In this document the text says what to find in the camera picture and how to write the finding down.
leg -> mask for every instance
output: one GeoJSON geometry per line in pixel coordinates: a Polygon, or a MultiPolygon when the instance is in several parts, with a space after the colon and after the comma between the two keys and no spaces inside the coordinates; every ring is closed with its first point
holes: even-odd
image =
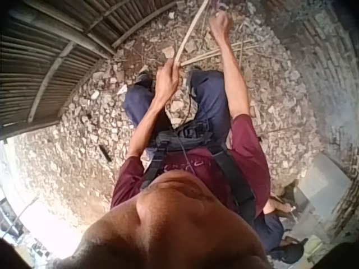
{"type": "MultiPolygon", "coordinates": [[[[154,93],[151,91],[152,78],[145,76],[139,82],[136,82],[126,94],[125,102],[123,102],[123,108],[125,109],[126,115],[130,118],[131,122],[137,127],[140,121],[146,114],[154,93]]],[[[160,112],[156,125],[152,131],[151,141],[149,148],[147,149],[148,154],[151,156],[155,150],[154,139],[160,131],[166,131],[171,128],[171,122],[167,117],[164,109],[160,112]]]]}
{"type": "Polygon", "coordinates": [[[209,120],[214,139],[225,143],[231,128],[231,116],[224,90],[222,72],[193,70],[190,74],[190,88],[198,103],[196,120],[209,120]]]}

hand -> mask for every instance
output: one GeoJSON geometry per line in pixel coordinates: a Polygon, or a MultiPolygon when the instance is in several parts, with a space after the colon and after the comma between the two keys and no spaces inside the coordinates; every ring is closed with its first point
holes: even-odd
{"type": "Polygon", "coordinates": [[[233,22],[225,11],[219,10],[215,17],[209,19],[209,25],[212,35],[220,47],[229,44],[229,30],[233,22]]]}
{"type": "Polygon", "coordinates": [[[154,101],[162,107],[177,91],[180,63],[174,64],[173,59],[169,59],[163,68],[157,71],[157,82],[154,101]]]}
{"type": "Polygon", "coordinates": [[[283,205],[283,212],[286,212],[286,213],[290,213],[292,212],[294,209],[296,209],[295,207],[292,207],[289,203],[285,203],[283,205]]]}

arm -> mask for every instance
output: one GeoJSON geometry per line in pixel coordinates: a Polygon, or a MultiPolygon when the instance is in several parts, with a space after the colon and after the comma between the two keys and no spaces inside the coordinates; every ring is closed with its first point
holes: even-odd
{"type": "Polygon", "coordinates": [[[137,126],[134,135],[131,137],[128,157],[140,157],[145,151],[160,111],[177,90],[178,67],[179,65],[174,65],[173,60],[170,59],[164,67],[157,72],[155,97],[152,100],[150,108],[137,126]]]}
{"type": "Polygon", "coordinates": [[[222,54],[225,93],[227,94],[229,112],[232,118],[240,114],[250,115],[247,86],[229,42],[229,30],[232,21],[226,12],[220,10],[216,17],[211,18],[210,26],[222,54]]]}
{"type": "Polygon", "coordinates": [[[290,213],[292,211],[292,207],[289,203],[280,203],[274,199],[269,199],[267,204],[263,208],[264,215],[273,212],[274,210],[279,210],[284,213],[290,213]]]}

harness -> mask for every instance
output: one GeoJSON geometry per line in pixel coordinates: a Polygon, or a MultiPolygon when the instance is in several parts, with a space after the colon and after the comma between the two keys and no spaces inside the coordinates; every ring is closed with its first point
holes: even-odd
{"type": "Polygon", "coordinates": [[[237,213],[251,226],[255,218],[255,197],[225,145],[211,139],[209,122],[191,121],[175,130],[160,132],[155,140],[157,151],[144,175],[141,189],[148,187],[161,174],[162,161],[167,152],[188,151],[206,147],[227,179],[237,208],[237,213]]]}

foot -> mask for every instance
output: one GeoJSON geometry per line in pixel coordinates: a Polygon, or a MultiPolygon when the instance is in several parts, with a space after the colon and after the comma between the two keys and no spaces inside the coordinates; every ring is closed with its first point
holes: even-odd
{"type": "Polygon", "coordinates": [[[149,71],[142,71],[141,73],[139,73],[139,75],[136,77],[135,80],[135,84],[139,83],[141,81],[145,81],[145,80],[152,80],[152,74],[149,71]]]}

